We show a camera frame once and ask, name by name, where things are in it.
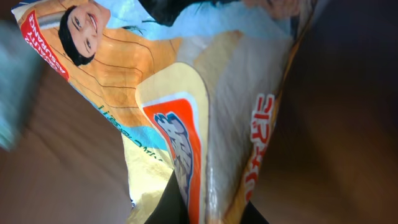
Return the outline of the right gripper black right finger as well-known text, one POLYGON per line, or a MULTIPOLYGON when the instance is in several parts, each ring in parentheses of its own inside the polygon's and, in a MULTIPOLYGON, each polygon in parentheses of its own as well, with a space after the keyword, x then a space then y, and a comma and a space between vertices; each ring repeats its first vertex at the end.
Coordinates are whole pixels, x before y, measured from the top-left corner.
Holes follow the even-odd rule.
POLYGON ((243 211, 240 224, 269 224, 269 222, 251 202, 248 202, 243 211))

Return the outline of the teal tissue pack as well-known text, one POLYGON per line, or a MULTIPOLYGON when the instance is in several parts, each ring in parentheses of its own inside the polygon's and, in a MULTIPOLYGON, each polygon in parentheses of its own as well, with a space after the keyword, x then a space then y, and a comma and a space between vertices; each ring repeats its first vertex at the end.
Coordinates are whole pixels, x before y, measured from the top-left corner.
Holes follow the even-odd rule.
POLYGON ((1 149, 17 146, 31 111, 41 59, 15 24, 1 21, 1 149))

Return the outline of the yellow wet wipes pack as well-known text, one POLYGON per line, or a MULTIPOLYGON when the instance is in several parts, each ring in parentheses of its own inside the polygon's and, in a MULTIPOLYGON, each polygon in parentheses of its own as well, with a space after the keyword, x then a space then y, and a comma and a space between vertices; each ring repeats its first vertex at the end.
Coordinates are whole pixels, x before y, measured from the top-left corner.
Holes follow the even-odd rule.
POLYGON ((144 223, 175 172, 190 223, 239 223, 316 1, 22 1, 24 40, 123 137, 144 223))

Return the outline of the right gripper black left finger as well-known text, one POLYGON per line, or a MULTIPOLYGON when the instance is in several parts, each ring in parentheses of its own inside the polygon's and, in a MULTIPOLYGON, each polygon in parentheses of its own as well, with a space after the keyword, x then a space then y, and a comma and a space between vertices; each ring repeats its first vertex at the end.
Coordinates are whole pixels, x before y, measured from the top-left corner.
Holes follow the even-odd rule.
POLYGON ((190 219, 173 171, 166 188, 145 224, 189 224, 190 219))

